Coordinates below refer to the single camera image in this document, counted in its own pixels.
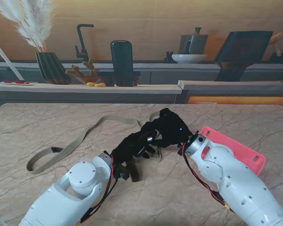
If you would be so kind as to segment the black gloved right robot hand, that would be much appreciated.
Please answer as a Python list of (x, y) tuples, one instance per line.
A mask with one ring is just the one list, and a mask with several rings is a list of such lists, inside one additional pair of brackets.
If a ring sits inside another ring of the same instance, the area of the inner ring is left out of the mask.
[(184, 121), (168, 108), (159, 111), (159, 117), (153, 121), (145, 123), (142, 132), (159, 132), (161, 139), (152, 140), (151, 144), (166, 148), (170, 145), (185, 143), (192, 133)]

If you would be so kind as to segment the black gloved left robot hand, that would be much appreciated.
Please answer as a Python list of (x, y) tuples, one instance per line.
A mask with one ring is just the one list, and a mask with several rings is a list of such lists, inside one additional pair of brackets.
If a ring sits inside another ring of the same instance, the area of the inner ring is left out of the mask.
[(127, 136), (112, 152), (115, 163), (130, 161), (134, 156), (149, 159), (147, 149), (156, 137), (156, 131), (139, 131)]

